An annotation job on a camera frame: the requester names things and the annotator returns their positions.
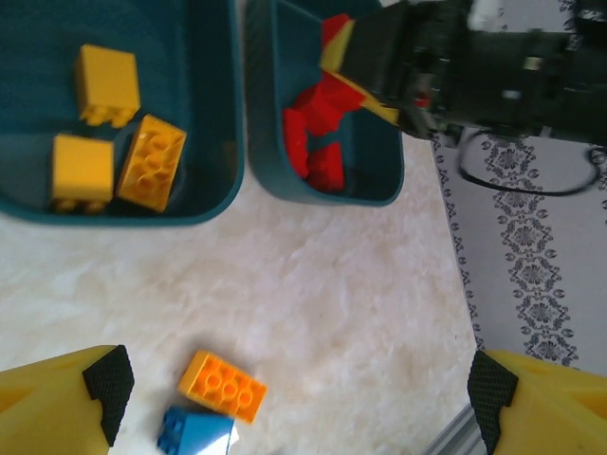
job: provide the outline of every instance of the toy brick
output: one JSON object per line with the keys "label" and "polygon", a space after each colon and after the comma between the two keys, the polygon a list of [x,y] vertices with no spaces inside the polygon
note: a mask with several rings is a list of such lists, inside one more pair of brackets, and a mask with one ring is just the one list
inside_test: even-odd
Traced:
{"label": "toy brick", "polygon": [[347,22],[338,32],[337,35],[326,45],[322,50],[321,55],[321,68],[339,79],[340,81],[347,83],[355,90],[363,93],[366,100],[362,106],[369,111],[373,112],[377,116],[384,118],[393,125],[398,125],[398,110],[384,106],[381,102],[376,100],[367,90],[363,89],[358,84],[344,77],[340,71],[341,66],[344,62],[347,47],[352,37],[354,25],[356,21]]}
{"label": "toy brick", "polygon": [[134,54],[83,45],[76,62],[81,119],[91,126],[111,121],[121,128],[139,110],[137,63]]}
{"label": "toy brick", "polygon": [[106,140],[57,135],[53,141],[52,199],[58,212],[84,205],[102,211],[114,189],[114,144]]}
{"label": "toy brick", "polygon": [[341,191],[345,185],[341,146],[334,142],[311,154],[307,160],[310,175],[308,184],[318,191]]}
{"label": "toy brick", "polygon": [[326,71],[322,72],[321,91],[324,98],[343,113],[360,109],[366,98],[364,93]]}
{"label": "toy brick", "polygon": [[221,358],[199,351],[178,389],[207,408],[252,424],[266,396],[267,387]]}
{"label": "toy brick", "polygon": [[303,115],[305,127],[312,136],[337,131],[343,117],[343,113],[323,97],[319,84],[302,92],[295,102],[295,109]]}
{"label": "toy brick", "polygon": [[297,175],[306,178],[307,170],[307,132],[304,116],[294,110],[283,111],[283,136],[288,159]]}
{"label": "toy brick", "polygon": [[159,118],[145,116],[133,136],[117,196],[164,211],[185,141],[185,131]]}
{"label": "toy brick", "polygon": [[329,42],[335,38],[341,28],[350,22],[350,16],[347,14],[338,14],[322,22],[322,48],[325,48]]}
{"label": "toy brick", "polygon": [[393,68],[393,56],[402,47],[403,30],[411,27],[408,21],[413,8],[411,2],[396,2],[353,21],[349,36],[343,37],[347,44],[334,72],[369,93],[382,93],[387,75],[399,77],[399,70]]}
{"label": "toy brick", "polygon": [[225,454],[233,442],[233,426],[234,420],[225,415],[171,406],[162,418],[157,446],[167,455]]}

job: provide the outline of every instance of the plastic bin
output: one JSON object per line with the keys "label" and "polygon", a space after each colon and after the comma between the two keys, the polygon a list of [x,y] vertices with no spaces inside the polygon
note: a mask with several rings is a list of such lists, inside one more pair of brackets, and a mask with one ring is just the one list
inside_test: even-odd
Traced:
{"label": "plastic bin", "polygon": [[[233,0],[2,0],[0,210],[41,223],[141,227],[221,213],[244,171],[235,18]],[[122,130],[78,120],[74,63],[85,43],[137,56],[141,110]],[[53,137],[114,140],[118,179],[145,114],[188,132],[167,210],[115,199],[99,216],[50,213]]]}
{"label": "plastic bin", "polygon": [[313,190],[291,167],[283,142],[282,111],[321,79],[321,24],[347,13],[356,18],[381,8],[377,0],[254,0],[247,9],[249,157],[261,184],[286,200],[315,204],[383,206],[403,184],[399,131],[366,110],[347,114],[340,129],[310,138],[311,151],[338,140],[345,168],[343,192]]}

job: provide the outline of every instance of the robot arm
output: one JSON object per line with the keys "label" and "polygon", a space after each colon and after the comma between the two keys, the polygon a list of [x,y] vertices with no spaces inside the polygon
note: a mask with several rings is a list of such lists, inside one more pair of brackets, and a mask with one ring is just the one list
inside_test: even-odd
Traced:
{"label": "robot arm", "polygon": [[577,40],[472,30],[472,8],[405,0],[358,18],[325,69],[396,110],[414,137],[475,126],[607,144],[607,0],[579,0]]}

